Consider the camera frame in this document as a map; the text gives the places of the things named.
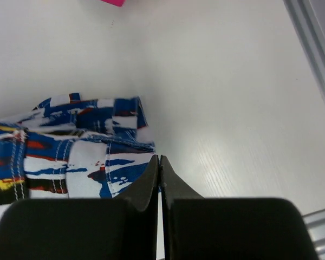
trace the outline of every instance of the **paint-splatter fabric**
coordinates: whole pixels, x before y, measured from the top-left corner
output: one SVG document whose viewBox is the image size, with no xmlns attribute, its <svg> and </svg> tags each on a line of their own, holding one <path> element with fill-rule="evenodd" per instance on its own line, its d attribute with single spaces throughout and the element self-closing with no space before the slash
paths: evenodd
<svg viewBox="0 0 325 260">
<path fill-rule="evenodd" d="M 115 197 L 142 175 L 153 153 L 138 97 L 49 98 L 0 120 L 0 205 Z"/>
</svg>

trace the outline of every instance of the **blue and white patterned fabric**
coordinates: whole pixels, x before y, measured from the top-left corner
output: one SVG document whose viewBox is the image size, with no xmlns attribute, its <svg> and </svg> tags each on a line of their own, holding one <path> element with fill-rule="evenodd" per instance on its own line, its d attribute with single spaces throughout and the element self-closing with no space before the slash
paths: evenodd
<svg viewBox="0 0 325 260">
<path fill-rule="evenodd" d="M 0 120 L 0 205 L 115 197 L 143 174 L 154 151 L 138 97 L 49 98 Z"/>
</svg>

